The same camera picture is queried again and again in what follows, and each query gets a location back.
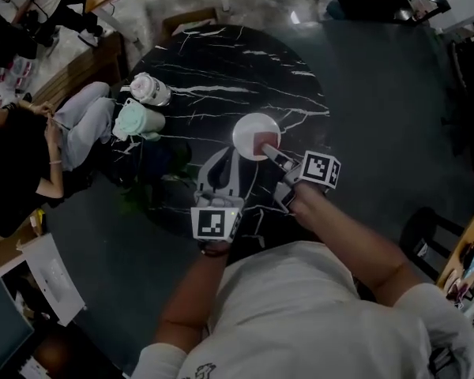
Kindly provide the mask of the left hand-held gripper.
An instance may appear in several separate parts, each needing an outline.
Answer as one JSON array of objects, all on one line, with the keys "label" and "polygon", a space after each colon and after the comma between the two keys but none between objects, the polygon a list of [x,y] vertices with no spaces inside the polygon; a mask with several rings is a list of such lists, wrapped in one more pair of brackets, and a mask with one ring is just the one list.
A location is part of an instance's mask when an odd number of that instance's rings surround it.
[{"label": "left hand-held gripper", "polygon": [[[197,189],[204,191],[225,190],[230,196],[240,195],[240,154],[233,148],[215,153],[200,169]],[[232,243],[241,223],[242,209],[198,208],[190,209],[193,237],[198,241],[226,241]]]}]

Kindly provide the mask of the red square block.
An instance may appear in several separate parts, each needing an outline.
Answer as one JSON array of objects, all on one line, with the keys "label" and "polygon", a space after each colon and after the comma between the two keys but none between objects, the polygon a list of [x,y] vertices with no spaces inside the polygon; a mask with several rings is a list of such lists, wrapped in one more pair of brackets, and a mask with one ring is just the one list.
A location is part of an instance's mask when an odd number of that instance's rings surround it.
[{"label": "red square block", "polygon": [[266,145],[278,149],[280,146],[279,135],[270,131],[258,132],[254,135],[253,156],[255,160],[261,161],[266,158],[263,150],[263,147]]}]

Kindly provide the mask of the white round plate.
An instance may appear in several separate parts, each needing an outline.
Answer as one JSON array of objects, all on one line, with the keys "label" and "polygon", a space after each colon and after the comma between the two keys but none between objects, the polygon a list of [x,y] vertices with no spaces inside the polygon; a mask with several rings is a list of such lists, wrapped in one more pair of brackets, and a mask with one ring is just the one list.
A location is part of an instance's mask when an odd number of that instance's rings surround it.
[{"label": "white round plate", "polygon": [[254,135],[265,131],[277,133],[280,143],[280,128],[275,120],[262,113],[245,115],[237,121],[232,132],[232,141],[235,149],[245,159],[257,161],[253,156]]}]

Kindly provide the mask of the person's left forearm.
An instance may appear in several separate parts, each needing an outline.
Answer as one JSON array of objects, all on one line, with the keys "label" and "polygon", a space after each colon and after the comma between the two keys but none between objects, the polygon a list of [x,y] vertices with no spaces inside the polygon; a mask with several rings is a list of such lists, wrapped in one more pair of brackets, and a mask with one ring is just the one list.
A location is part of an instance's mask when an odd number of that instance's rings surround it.
[{"label": "person's left forearm", "polygon": [[228,255],[212,258],[202,254],[193,263],[160,316],[155,343],[190,353],[201,342]]}]

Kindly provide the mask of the person's right forearm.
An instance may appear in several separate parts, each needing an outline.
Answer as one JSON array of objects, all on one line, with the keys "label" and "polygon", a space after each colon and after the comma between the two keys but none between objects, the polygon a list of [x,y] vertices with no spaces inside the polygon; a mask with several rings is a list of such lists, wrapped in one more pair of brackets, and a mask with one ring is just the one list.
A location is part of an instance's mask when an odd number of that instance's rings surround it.
[{"label": "person's right forearm", "polygon": [[310,183],[295,186],[290,209],[297,221],[312,231],[374,295],[393,306],[420,279],[400,248],[332,204]]}]

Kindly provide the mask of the person's left hand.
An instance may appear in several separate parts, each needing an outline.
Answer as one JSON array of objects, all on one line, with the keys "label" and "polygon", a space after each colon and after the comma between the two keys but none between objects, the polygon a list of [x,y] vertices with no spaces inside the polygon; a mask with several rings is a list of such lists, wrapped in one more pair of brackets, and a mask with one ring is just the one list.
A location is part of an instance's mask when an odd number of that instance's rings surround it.
[{"label": "person's left hand", "polygon": [[196,192],[194,194],[196,207],[198,208],[238,208],[242,209],[244,200],[241,197],[226,195],[215,195],[209,192]]}]

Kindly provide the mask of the dark wrist band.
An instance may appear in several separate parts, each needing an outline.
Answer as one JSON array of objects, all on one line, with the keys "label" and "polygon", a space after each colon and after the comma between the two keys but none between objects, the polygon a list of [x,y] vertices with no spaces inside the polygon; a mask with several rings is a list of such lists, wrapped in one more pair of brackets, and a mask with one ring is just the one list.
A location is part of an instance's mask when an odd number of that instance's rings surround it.
[{"label": "dark wrist band", "polygon": [[223,257],[229,254],[231,243],[226,241],[198,241],[198,248],[206,257]]}]

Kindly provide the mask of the black marble round table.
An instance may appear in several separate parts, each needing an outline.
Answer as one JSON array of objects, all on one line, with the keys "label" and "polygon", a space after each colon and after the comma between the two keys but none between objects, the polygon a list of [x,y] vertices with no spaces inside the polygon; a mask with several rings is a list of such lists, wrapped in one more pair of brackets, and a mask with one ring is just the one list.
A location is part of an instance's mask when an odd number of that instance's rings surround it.
[{"label": "black marble round table", "polygon": [[[158,141],[186,142],[192,150],[194,182],[167,183],[166,204],[146,215],[173,235],[191,236],[197,173],[211,156],[232,146],[235,124],[245,115],[262,113],[275,120],[280,148],[294,159],[308,150],[330,151],[330,112],[316,75],[294,50],[267,33],[229,24],[181,32],[157,44],[132,75],[142,72],[171,89],[171,102],[160,109],[166,124]],[[122,163],[142,141],[147,140],[113,141],[119,181]]]}]

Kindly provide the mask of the mint green tumbler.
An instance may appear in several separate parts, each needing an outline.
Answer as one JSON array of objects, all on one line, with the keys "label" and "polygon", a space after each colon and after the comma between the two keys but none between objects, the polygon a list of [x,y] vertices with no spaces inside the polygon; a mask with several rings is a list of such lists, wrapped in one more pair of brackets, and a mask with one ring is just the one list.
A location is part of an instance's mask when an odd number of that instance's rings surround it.
[{"label": "mint green tumbler", "polygon": [[121,141],[129,137],[158,141],[165,123],[165,117],[161,113],[148,109],[133,99],[128,99],[118,113],[112,133]]}]

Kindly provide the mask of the person's white shirt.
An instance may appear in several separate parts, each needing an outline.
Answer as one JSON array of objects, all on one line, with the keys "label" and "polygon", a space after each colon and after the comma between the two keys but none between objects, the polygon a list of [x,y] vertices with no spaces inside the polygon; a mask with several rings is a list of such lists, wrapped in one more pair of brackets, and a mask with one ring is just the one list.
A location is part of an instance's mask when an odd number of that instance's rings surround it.
[{"label": "person's white shirt", "polygon": [[436,286],[363,301],[326,246],[293,242],[227,267],[208,336],[147,346],[131,379],[433,379],[436,350],[448,379],[474,379],[472,326]]}]

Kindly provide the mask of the black stool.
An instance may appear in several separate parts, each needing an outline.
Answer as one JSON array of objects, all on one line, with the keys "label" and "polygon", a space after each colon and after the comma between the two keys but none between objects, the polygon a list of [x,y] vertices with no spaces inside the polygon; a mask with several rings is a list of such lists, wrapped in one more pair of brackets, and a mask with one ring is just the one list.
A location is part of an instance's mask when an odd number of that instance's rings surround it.
[{"label": "black stool", "polygon": [[399,246],[409,260],[433,281],[436,281],[441,273],[429,265],[419,255],[419,251],[427,246],[428,249],[433,249],[445,259],[450,257],[451,252],[434,240],[437,227],[441,227],[457,237],[461,237],[465,230],[458,224],[438,215],[434,209],[422,207],[408,219],[399,240]]}]

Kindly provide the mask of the brown wooden bench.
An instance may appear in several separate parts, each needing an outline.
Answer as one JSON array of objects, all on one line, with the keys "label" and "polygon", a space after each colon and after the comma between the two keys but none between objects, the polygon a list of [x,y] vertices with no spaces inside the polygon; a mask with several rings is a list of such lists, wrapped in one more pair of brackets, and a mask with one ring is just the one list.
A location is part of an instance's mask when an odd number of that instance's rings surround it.
[{"label": "brown wooden bench", "polygon": [[102,81],[113,86],[127,74],[124,39],[114,32],[104,38],[97,48],[80,54],[58,71],[32,96],[32,102],[49,102],[57,107],[92,82]]}]

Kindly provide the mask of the white flat panel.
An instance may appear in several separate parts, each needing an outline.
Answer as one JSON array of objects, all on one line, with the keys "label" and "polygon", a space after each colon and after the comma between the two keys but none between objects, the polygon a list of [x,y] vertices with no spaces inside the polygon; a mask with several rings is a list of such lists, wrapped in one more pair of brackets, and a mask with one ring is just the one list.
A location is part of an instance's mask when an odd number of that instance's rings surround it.
[{"label": "white flat panel", "polygon": [[85,302],[73,283],[51,234],[17,243],[27,268],[17,277],[27,315],[36,320],[51,320],[61,326],[69,323],[85,308]]}]

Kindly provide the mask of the round yellow wooden table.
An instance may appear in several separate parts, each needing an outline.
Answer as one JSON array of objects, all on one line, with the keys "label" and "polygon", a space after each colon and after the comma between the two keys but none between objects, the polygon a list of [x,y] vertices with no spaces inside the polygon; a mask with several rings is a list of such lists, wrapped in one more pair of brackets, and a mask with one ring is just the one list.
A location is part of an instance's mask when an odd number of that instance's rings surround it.
[{"label": "round yellow wooden table", "polygon": [[463,231],[436,285],[451,301],[459,302],[474,284],[474,216]]}]

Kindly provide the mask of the dark flat screen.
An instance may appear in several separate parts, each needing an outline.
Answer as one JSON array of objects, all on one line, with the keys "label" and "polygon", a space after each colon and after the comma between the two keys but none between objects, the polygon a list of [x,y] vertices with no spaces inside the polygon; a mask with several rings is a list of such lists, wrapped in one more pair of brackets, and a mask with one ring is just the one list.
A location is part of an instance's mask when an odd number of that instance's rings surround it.
[{"label": "dark flat screen", "polygon": [[0,280],[0,369],[33,333],[34,329],[17,310],[6,285]]}]

